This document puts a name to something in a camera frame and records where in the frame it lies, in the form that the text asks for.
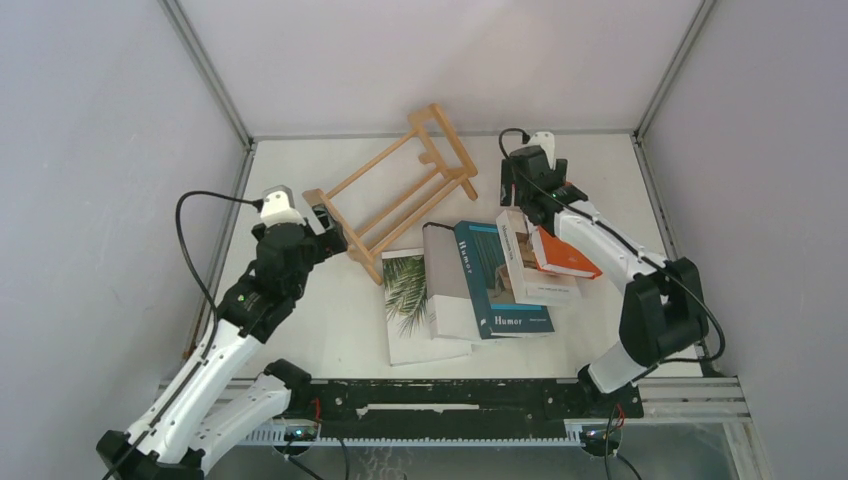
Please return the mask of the wooden book rack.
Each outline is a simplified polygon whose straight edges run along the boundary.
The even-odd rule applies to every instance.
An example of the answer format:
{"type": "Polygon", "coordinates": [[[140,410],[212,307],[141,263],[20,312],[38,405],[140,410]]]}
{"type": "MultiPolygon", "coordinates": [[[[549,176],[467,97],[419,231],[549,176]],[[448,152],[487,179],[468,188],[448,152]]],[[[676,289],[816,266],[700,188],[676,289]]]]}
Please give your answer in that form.
{"type": "Polygon", "coordinates": [[[350,169],[335,186],[302,193],[340,225],[348,257],[377,285],[382,254],[456,190],[475,201],[478,168],[443,107],[431,103],[410,113],[407,131],[373,158],[350,169]]]}

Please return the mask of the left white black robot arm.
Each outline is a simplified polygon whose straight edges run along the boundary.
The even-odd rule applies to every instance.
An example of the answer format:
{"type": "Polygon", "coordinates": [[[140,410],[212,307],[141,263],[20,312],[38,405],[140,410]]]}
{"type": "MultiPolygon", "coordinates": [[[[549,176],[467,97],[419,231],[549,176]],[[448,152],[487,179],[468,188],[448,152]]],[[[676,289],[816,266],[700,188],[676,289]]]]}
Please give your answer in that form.
{"type": "Polygon", "coordinates": [[[251,431],[284,412],[305,414],[313,394],[308,374],[270,364],[248,390],[215,410],[234,374],[289,317],[313,268],[347,250],[343,230],[323,204],[312,208],[317,234],[299,213],[266,202],[252,229],[256,257],[217,308],[218,318],[165,392],[130,427],[107,431],[96,451],[108,479],[203,479],[251,431]]]}

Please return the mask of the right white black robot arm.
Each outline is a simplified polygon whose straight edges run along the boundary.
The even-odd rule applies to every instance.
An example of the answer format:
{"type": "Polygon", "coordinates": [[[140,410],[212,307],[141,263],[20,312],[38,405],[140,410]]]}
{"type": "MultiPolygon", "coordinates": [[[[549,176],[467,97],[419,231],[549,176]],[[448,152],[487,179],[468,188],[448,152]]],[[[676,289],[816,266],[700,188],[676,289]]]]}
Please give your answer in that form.
{"type": "Polygon", "coordinates": [[[678,362],[679,352],[704,339],[712,315],[692,261],[671,261],[639,245],[567,182],[566,173],[566,160],[550,160],[542,147],[519,148],[502,161],[503,202],[576,248],[623,296],[617,341],[578,374],[579,406],[602,416],[616,405],[617,390],[678,362]]]}

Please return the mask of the orange cover book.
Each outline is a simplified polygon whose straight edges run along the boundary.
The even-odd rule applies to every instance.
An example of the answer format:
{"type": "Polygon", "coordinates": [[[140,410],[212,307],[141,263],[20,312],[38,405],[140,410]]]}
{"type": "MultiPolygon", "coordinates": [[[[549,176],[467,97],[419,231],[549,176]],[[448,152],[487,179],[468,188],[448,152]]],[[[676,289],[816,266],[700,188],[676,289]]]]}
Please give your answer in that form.
{"type": "Polygon", "coordinates": [[[601,270],[579,250],[542,228],[533,228],[530,243],[536,268],[540,271],[586,279],[602,275],[601,270]]]}

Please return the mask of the coffee cover white book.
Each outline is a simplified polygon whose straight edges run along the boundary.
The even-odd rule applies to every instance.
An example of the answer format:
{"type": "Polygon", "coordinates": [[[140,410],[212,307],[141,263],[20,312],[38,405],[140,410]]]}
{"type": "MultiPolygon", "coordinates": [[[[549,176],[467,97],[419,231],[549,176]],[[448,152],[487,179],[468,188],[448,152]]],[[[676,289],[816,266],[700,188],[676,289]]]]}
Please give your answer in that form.
{"type": "Polygon", "coordinates": [[[505,288],[519,304],[565,307],[582,298],[575,278],[546,273],[537,268],[524,215],[503,210],[496,227],[504,256],[498,269],[505,288]]]}

